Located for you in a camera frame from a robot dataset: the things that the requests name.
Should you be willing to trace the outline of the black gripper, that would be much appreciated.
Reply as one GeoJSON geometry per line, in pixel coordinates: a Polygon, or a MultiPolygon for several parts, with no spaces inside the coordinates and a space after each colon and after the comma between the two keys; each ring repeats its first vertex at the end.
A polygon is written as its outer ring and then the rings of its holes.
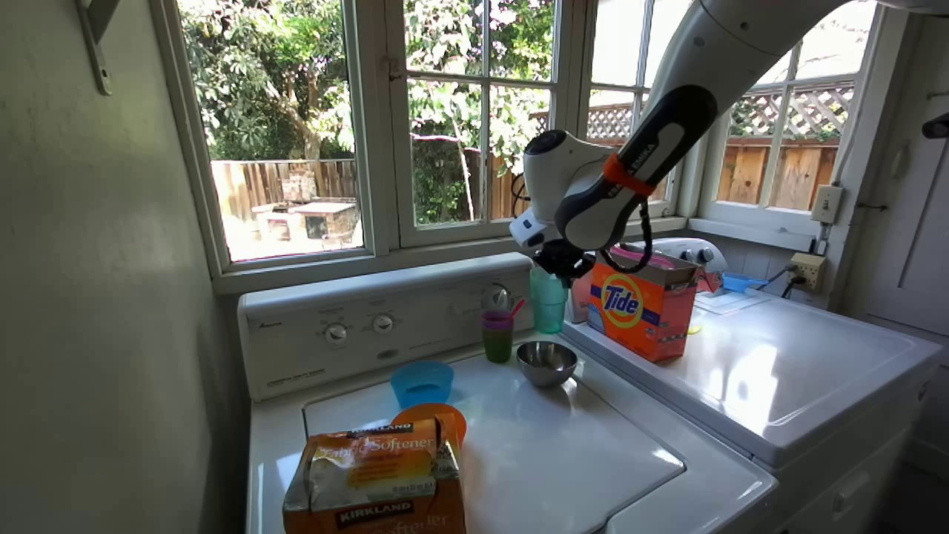
{"type": "Polygon", "coordinates": [[[593,270],[597,255],[584,254],[566,240],[549,240],[535,255],[535,265],[556,277],[563,288],[593,270]]]}

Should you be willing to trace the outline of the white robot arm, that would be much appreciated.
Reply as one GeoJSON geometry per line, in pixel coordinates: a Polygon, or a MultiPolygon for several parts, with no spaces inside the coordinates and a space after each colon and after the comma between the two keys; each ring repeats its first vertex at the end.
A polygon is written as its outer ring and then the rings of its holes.
{"type": "Polygon", "coordinates": [[[648,200],[695,144],[823,19],[845,0],[691,0],[657,79],[643,120],[620,150],[553,129],[523,150],[528,212],[516,248],[560,286],[612,262],[633,212],[654,258],[648,200]]]}

